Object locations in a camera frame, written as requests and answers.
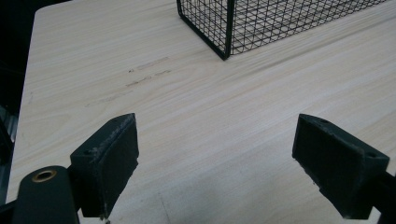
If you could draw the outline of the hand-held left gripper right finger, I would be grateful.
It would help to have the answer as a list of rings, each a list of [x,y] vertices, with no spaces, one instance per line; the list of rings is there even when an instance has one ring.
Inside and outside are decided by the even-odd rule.
[[[301,114],[292,157],[347,219],[366,219],[376,208],[390,218],[389,157],[326,119]]]

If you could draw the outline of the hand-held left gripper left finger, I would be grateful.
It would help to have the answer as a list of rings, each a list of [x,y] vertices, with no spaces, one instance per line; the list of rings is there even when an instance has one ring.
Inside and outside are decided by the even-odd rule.
[[[69,174],[84,217],[109,217],[138,156],[133,113],[109,120],[70,155]]]

